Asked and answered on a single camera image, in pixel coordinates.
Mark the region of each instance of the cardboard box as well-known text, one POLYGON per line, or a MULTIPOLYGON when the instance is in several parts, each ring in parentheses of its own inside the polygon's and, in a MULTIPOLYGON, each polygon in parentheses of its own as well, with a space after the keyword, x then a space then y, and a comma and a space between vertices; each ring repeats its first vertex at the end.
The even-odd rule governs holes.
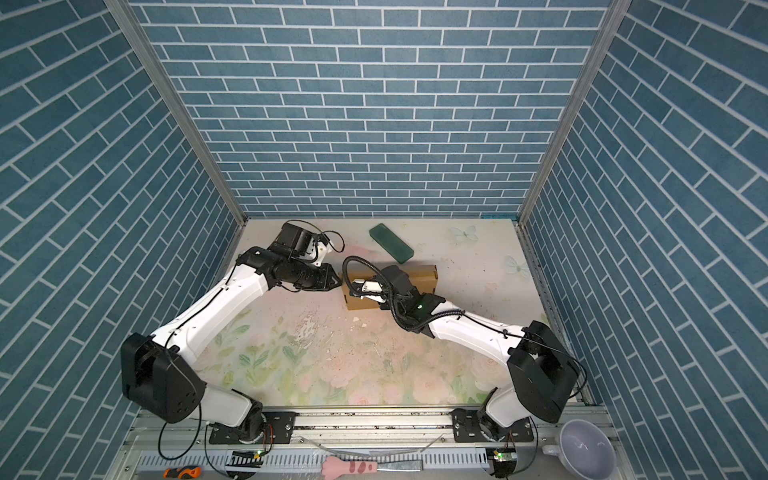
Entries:
MULTIPOLYGON (((437 266, 435 265, 408 265, 400 266, 400 269, 408 274, 409 280, 413 286, 419 289, 421 293, 434 293, 437 287, 437 266)), ((360 268, 350 268, 349 278, 366 279, 373 276, 373 272, 364 266, 360 268)), ((349 289, 346 283, 342 283, 341 290, 344 292, 344 302, 347 310, 365 310, 378 309, 379 304, 368 298, 357 298, 349 295, 349 289)))

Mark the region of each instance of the black cable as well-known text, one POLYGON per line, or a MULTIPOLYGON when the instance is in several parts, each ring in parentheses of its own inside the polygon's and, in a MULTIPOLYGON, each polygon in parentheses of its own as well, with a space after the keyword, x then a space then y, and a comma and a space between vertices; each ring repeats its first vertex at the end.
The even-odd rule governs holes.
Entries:
POLYGON ((237 480, 239 475, 235 475, 234 477, 230 477, 226 473, 222 473, 218 468, 214 466, 210 458, 208 457, 208 424, 205 424, 205 436, 203 437, 203 453, 205 453, 205 461, 208 462, 208 465, 219 475, 227 478, 234 478, 237 480))
POLYGON ((310 227, 312 227, 312 228, 314 228, 315 230, 317 230, 317 233, 322 233, 322 232, 323 232, 323 231, 322 231, 320 228, 318 228, 318 227, 317 227, 317 225, 315 225, 314 223, 310 223, 310 222, 308 222, 308 221, 306 221, 306 220, 300 220, 300 219, 298 219, 298 218, 292 218, 291 220, 286 220, 286 223, 289 223, 289 222, 301 222, 301 223, 306 223, 306 224, 307 224, 307 225, 309 225, 310 227))
MULTIPOLYGON (((179 366, 176 365, 176 363, 174 362, 174 358, 172 356, 170 356, 170 352, 168 351, 168 343, 170 343, 170 339, 173 338, 173 336, 176 334, 177 330, 179 330, 182 326, 186 325, 187 322, 192 320, 198 313, 200 313, 203 310, 205 310, 216 299, 216 297, 219 296, 219 293, 223 292, 226 289, 227 285, 230 284, 230 280, 232 280, 232 275, 234 273, 235 273, 235 266, 232 267, 232 270, 230 271, 230 275, 227 277, 227 281, 224 282, 224 285, 221 286, 221 288, 219 288, 219 291, 216 292, 214 294, 214 296, 212 296, 210 298, 210 300, 208 300, 208 302, 205 305, 203 305, 203 307, 201 309, 199 309, 197 312, 195 312, 192 315, 190 315, 190 317, 188 319, 184 320, 182 323, 180 323, 178 326, 176 326, 176 328, 173 329, 173 331, 168 335, 168 338, 165 340, 165 345, 163 345, 163 351, 165 351, 165 356, 168 358, 168 362, 181 374, 181 376, 184 377, 184 379, 186 379, 189 382, 190 386, 192 386, 192 390, 194 391, 195 396, 197 396, 197 394, 198 394, 197 387, 195 387, 194 383, 192 383, 192 380, 189 379, 187 374, 182 372, 181 369, 179 368, 179 366)), ((184 453, 182 453, 179 456, 167 457, 161 451, 160 442, 161 442, 161 440, 163 438, 163 432, 165 431, 165 427, 168 425, 168 422, 165 422, 163 424, 162 428, 160 429, 160 435, 157 436, 157 453, 158 453, 158 455, 160 457, 162 457, 165 460, 168 460, 169 462, 172 462, 173 460, 178 460, 179 458, 185 456, 192 449, 192 447, 194 446, 194 443, 197 441, 197 437, 200 435, 200 429, 201 429, 202 423, 203 423, 203 406, 202 406, 202 404, 198 403, 197 404, 197 409, 198 409, 198 412, 200 413, 200 418, 197 419, 197 431, 194 434, 194 440, 192 440, 192 443, 190 443, 190 446, 187 447, 186 450, 184 450, 184 453)))
POLYGON ((165 422, 163 426, 160 428, 160 435, 157 436, 157 454, 161 457, 163 457, 165 460, 168 460, 169 462, 172 462, 173 460, 178 460, 179 458, 185 456, 191 449, 194 447, 194 443, 197 441, 197 437, 200 435, 200 427, 203 423, 203 409, 200 407, 200 405, 197 405, 197 408, 199 409, 200 418, 197 419, 197 431, 194 434, 194 439, 192 440, 192 443, 190 443, 190 446, 187 447, 186 450, 184 450, 184 453, 181 455, 175 456, 175 457, 167 457, 163 454, 160 448, 160 442, 163 439, 163 432, 165 432, 165 427, 168 425, 168 422, 165 422))
MULTIPOLYGON (((535 343, 536 345, 539 345, 539 346, 543 346, 544 348, 546 348, 546 349, 550 349, 550 350, 551 350, 551 351, 553 351, 553 352, 562 353, 563 355, 567 356, 569 359, 571 359, 571 360, 573 360, 574 362, 576 362, 576 364, 578 365, 578 368, 581 370, 581 373, 584 375, 584 382, 581 384, 581 386, 579 386, 578 388, 576 388, 576 392, 574 392, 574 393, 573 393, 573 395, 571 395, 571 396, 569 396, 569 397, 568 397, 569 399, 572 399, 572 398, 574 398, 576 395, 578 395, 579 393, 581 393, 581 390, 582 390, 582 389, 583 389, 585 386, 587 386, 587 381, 589 380, 589 372, 588 372, 588 371, 587 371, 587 370, 584 368, 584 366, 581 364, 581 362, 579 362, 579 361, 578 361, 578 359, 576 359, 576 357, 574 357, 574 356, 573 356, 573 355, 571 355, 570 353, 568 353, 568 352, 564 352, 563 350, 560 350, 560 349, 555 349, 555 348, 552 348, 552 347, 550 347, 550 346, 547 346, 547 345, 545 345, 544 343, 541 343, 541 342, 537 342, 536 340, 532 340, 532 339, 528 339, 528 338, 525 338, 525 337, 524 337, 524 336, 522 336, 522 335, 517 335, 516 333, 510 333, 510 332, 508 332, 507 330, 497 330, 497 329, 495 329, 495 328, 493 328, 493 327, 491 327, 491 326, 489 326, 489 325, 486 325, 486 324, 485 324, 485 323, 483 323, 483 322, 479 322, 478 320, 476 320, 476 319, 473 319, 472 317, 470 317, 470 316, 469 316, 469 315, 467 315, 466 313, 463 313, 462 315, 463 315, 463 316, 465 316, 465 317, 467 317, 468 319, 470 319, 472 322, 475 322, 475 323, 477 323, 477 324, 478 324, 478 325, 480 325, 480 326, 484 326, 485 328, 487 328, 487 329, 489 329, 489 330, 491 330, 491 331, 493 331, 493 332, 496 332, 496 333, 500 333, 500 334, 501 334, 501 335, 503 335, 503 336, 513 336, 513 337, 515 337, 515 338, 523 339, 523 340, 525 340, 525 341, 527 341, 527 342, 535 343)), ((530 334, 532 334, 532 335, 536 335, 538 338, 540 338, 540 339, 542 339, 542 340, 543 340, 543 338, 541 338, 541 336, 540 336, 540 335, 538 335, 537 333, 533 333, 533 332, 530 332, 530 334)))
POLYGON ((270 449, 269 449, 269 450, 267 450, 266 448, 264 449, 264 453, 263 453, 263 454, 261 454, 261 457, 262 457, 262 458, 263 458, 263 457, 264 457, 264 456, 265 456, 267 453, 270 453, 270 452, 272 452, 272 447, 274 447, 274 446, 275 446, 275 439, 274 439, 274 436, 275 436, 275 429, 274 429, 274 428, 272 428, 272 425, 270 425, 270 424, 268 424, 268 423, 264 423, 264 424, 263 424, 263 432, 264 432, 264 443, 266 443, 266 428, 267 428, 267 427, 270 427, 270 449))
POLYGON ((536 426, 536 422, 533 421, 533 417, 528 417, 528 420, 531 422, 531 425, 533 425, 534 430, 536 430, 536 447, 534 448, 534 451, 533 451, 533 457, 531 458, 531 461, 528 462, 528 464, 522 470, 518 470, 516 472, 512 472, 511 474, 507 475, 507 479, 509 479, 509 477, 513 475, 517 475, 518 473, 522 473, 528 470, 531 467, 531 465, 533 465, 533 462, 536 459, 536 454, 538 453, 538 427, 536 426))
POLYGON ((321 235, 323 235, 325 233, 335 233, 336 235, 339 236, 339 238, 341 239, 341 250, 337 250, 336 247, 333 246, 333 242, 331 243, 331 248, 333 248, 333 251, 336 252, 336 253, 342 253, 344 251, 344 248, 346 247, 346 242, 344 241, 344 237, 341 236, 341 233, 339 233, 339 232, 337 232, 335 230, 323 230, 322 232, 320 232, 321 235))
MULTIPOLYGON (((346 247, 346 241, 344 240, 344 237, 342 237, 341 233, 339 233, 339 232, 337 232, 337 231, 335 231, 335 230, 321 230, 321 229, 320 229, 320 228, 319 228, 317 225, 315 225, 314 223, 310 223, 310 222, 308 222, 308 221, 306 221, 306 220, 300 220, 300 219, 298 219, 298 218, 293 218, 293 219, 291 219, 291 220, 287 220, 287 221, 286 221, 286 223, 289 223, 289 222, 301 222, 301 223, 306 223, 307 225, 309 225, 309 226, 311 226, 312 228, 314 228, 315 230, 317 230, 317 231, 318 231, 318 233, 319 233, 320 235, 325 235, 326 233, 335 233, 335 234, 336 234, 336 235, 338 235, 338 236, 339 236, 339 238, 341 239, 341 250, 337 250, 337 249, 336 249, 336 247, 335 247, 335 246, 333 246, 333 242, 331 242, 331 241, 330 241, 330 239, 329 239, 328 241, 329 241, 329 243, 330 243, 330 246, 331 246, 331 248, 333 248, 333 251, 334 251, 334 252, 336 252, 336 253, 342 253, 342 252, 344 251, 344 248, 346 247)), ((317 252, 317 238, 315 238, 315 258, 314 258, 314 259, 312 259, 312 260, 302 260, 302 261, 303 261, 303 262, 307 262, 307 263, 315 263, 315 260, 317 260, 317 256, 318 256, 318 252, 317 252)))
POLYGON ((374 292, 363 292, 362 290, 358 290, 356 286, 352 283, 352 280, 349 279, 349 274, 347 272, 349 262, 357 262, 360 263, 363 266, 368 267, 371 269, 376 275, 376 281, 379 282, 380 285, 382 285, 382 295, 386 295, 387 303, 389 304, 389 311, 392 313, 392 318, 395 319, 395 323, 397 325, 408 332, 416 332, 424 328, 425 326, 429 325, 429 323, 433 320, 436 320, 438 318, 442 318, 443 316, 453 316, 453 315, 459 315, 463 314, 463 310, 446 310, 445 312, 436 313, 434 315, 431 315, 430 317, 422 320, 421 322, 415 324, 415 325, 408 325, 406 322, 408 321, 408 318, 405 317, 398 308, 400 307, 399 302, 396 301, 396 293, 395 293, 395 287, 392 285, 392 283, 389 281, 389 279, 384 276, 381 270, 379 270, 376 265, 373 263, 370 263, 368 260, 357 257, 357 256, 350 256, 344 259, 344 262, 341 265, 341 272, 342 276, 344 277, 344 282, 346 283, 346 287, 349 289, 350 292, 355 293, 357 296, 363 296, 363 295, 370 295, 374 292))
POLYGON ((509 430, 507 431, 507 441, 504 442, 504 448, 509 448, 509 441, 512 440, 512 448, 517 450, 517 446, 515 446, 515 437, 512 435, 512 427, 509 427, 509 430))
MULTIPOLYGON (((312 238, 313 238, 312 246, 315 247, 315 257, 312 258, 311 260, 307 258, 296 258, 298 261, 304 262, 304 263, 315 263, 317 261, 317 257, 320 256, 320 250, 317 248, 317 244, 318 244, 317 237, 318 237, 317 235, 314 235, 314 234, 312 235, 312 238)), ((290 260, 294 252, 295 250, 291 250, 291 253, 288 256, 288 260, 290 260)))
POLYGON ((291 290, 291 289, 290 289, 290 288, 288 288, 287 286, 283 285, 283 283, 282 283, 282 282, 280 282, 280 286, 281 286, 282 288, 284 288, 285 290, 288 290, 288 291, 289 291, 289 292, 291 292, 291 293, 298 293, 298 292, 300 292, 300 291, 301 291, 301 289, 299 289, 299 290, 291 290))

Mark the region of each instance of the blue brick wall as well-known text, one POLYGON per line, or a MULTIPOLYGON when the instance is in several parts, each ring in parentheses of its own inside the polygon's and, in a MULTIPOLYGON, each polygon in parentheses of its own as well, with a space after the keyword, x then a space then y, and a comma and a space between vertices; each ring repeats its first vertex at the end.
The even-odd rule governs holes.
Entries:
POLYGON ((101 0, 0 12, 0 478, 103 478, 137 411, 120 344, 235 226, 101 0))
POLYGON ((132 2, 250 216, 478 217, 517 213, 609 0, 257 3, 132 2))
POLYGON ((634 0, 528 227, 640 478, 768 478, 767 6, 634 0))

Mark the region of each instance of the metal blade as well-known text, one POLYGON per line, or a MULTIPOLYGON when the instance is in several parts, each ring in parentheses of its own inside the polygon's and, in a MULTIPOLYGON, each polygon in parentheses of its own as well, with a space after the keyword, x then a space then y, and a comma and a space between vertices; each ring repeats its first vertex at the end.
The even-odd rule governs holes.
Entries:
POLYGON ((424 469, 421 460, 403 460, 402 462, 379 463, 379 472, 420 472, 424 469))

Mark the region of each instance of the floral tabletop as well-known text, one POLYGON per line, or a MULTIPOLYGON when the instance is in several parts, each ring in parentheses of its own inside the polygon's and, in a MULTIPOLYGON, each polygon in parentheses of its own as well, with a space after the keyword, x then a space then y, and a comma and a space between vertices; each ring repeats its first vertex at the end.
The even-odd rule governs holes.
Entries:
MULTIPOLYGON (((282 223, 251 220, 238 251, 267 247, 282 223)), ((509 220, 313 223, 346 240, 343 253, 326 257, 337 272, 348 255, 394 263, 368 235, 384 223, 415 251, 407 264, 437 265, 438 295, 508 323, 547 321, 509 220)), ((268 406, 475 403, 510 382, 506 366, 456 343, 406 332, 389 311, 348 311, 341 289, 272 289, 222 330, 194 368, 203 380, 268 406)))

